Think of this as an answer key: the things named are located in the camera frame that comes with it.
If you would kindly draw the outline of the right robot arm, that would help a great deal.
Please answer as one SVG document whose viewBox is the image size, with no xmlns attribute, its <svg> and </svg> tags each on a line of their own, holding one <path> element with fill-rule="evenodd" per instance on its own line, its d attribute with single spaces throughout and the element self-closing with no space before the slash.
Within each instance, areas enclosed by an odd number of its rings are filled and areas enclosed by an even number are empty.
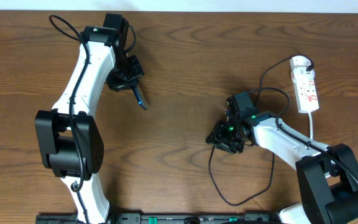
<svg viewBox="0 0 358 224">
<path fill-rule="evenodd" d="M 349 223 L 358 218 L 358 162 L 345 144 L 314 141 L 286 125 L 280 115 L 260 112 L 248 92 L 227 99 L 206 143 L 231 154 L 260 146 L 297 174 L 301 200 L 277 212 L 279 223 Z"/>
</svg>

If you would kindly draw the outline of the blue Galaxy smartphone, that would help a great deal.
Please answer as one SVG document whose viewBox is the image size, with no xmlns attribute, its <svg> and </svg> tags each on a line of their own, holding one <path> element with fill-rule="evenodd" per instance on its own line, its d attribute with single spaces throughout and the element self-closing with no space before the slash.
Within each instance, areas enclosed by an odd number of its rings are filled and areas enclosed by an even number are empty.
<svg viewBox="0 0 358 224">
<path fill-rule="evenodd" d="M 140 88 L 138 88 L 137 86 L 132 86 L 132 91 L 134 93 L 134 96 L 138 102 L 138 105 L 143 109 L 143 110 L 147 110 L 147 105 L 145 100 L 142 97 L 142 93 Z"/>
</svg>

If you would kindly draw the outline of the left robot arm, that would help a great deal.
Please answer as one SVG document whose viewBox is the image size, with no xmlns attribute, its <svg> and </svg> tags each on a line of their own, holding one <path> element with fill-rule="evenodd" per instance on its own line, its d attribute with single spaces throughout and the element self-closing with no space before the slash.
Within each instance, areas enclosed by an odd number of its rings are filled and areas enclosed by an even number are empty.
<svg viewBox="0 0 358 224">
<path fill-rule="evenodd" d="M 75 69 L 52 109 L 38 111 L 35 131 L 42 164 L 68 187 L 77 213 L 38 215 L 36 223 L 117 222 L 99 177 L 104 143 L 94 116 L 105 85 L 112 91 L 132 90 L 137 104 L 147 108 L 138 87 L 144 71 L 126 48 L 133 30 L 122 15 L 107 13 L 103 25 L 73 35 L 80 45 Z"/>
</svg>

